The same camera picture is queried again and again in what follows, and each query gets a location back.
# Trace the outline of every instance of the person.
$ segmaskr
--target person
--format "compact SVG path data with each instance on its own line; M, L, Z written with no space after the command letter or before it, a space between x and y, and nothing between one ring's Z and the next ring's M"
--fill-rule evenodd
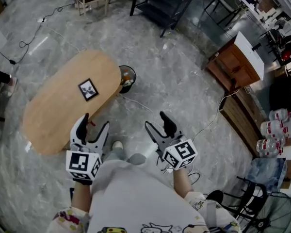
M8 96L10 97L14 93L16 83L17 78L0 71L0 91L4 84L7 84Z
M173 171L173 189L144 156L126 158L122 143L114 142L92 192L76 182L71 206L55 215L47 232L241 233L219 203L193 191L186 168Z

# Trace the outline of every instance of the desk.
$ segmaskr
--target desk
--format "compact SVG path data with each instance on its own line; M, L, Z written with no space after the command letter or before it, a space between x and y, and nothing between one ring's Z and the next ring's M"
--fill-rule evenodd
M78 85L90 78L99 95L85 101ZM25 109L23 130L40 154L59 153L70 130L85 113L94 116L120 90L121 72L106 54L86 50L65 64L38 91Z
M264 78L264 63L241 32L210 58L207 68L229 92Z
M261 22L262 17L255 11L254 5L251 3L248 3L246 0L240 0L240 1L248 7L248 9L253 14L253 16L259 21L262 27L265 28L265 24Z
M135 8L140 9L149 18L156 21L164 28L160 35L160 37L163 37L168 28L174 29L176 27L178 21L191 1L192 0L145 0L139 4L136 4L137 0L133 0L130 16L133 15ZM158 8L154 6L155 3L159 3L160 7Z

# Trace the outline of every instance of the cartoon print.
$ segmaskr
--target cartoon print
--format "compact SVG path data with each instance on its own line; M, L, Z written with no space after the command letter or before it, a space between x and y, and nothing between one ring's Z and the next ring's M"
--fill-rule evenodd
M198 203L193 204L193 208L196 209L197 211L203 207L204 201L200 201Z
M181 228L179 225L174 226L173 229L174 229L176 232L180 232L180 231L182 231L182 228Z
M142 226L141 233L172 233L171 228L173 227L172 225L161 226L155 225L154 223L150 223L150 226L147 226L146 224L143 224Z
M124 228L103 227L97 233L127 233L127 231Z
M78 218L76 218L75 216L71 215L71 214L72 213L70 213L69 211L67 213L65 211L60 211L59 213L57 213L55 215L55 217L53 218L53 220L59 217L58 220L60 222L62 222L62 223L65 220L67 220L67 221L72 222L72 223L74 223L76 225L79 225L80 220Z
M189 224L187 227L185 227L182 231L182 233L209 233L209 230L206 225L192 225Z
M240 227L239 227L238 223L235 221L232 221L228 225L226 225L222 230L225 232L228 231L228 232L236 232L237 233L237 232L239 232L239 229L240 229Z

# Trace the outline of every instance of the person's knee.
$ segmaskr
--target person's knee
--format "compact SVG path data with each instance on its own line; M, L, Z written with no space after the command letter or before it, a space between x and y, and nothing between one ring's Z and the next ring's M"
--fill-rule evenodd
M135 153L127 160L127 162L133 165L141 165L146 162L146 157L140 153Z

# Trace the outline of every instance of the oval table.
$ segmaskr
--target oval table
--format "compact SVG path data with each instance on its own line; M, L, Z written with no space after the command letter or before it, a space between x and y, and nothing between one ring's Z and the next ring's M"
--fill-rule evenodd
M91 79L98 95L86 101L79 84ZM35 151L59 153L70 140L70 130L85 113L93 117L119 93L121 71L106 54L78 53L53 75L25 109L23 130Z

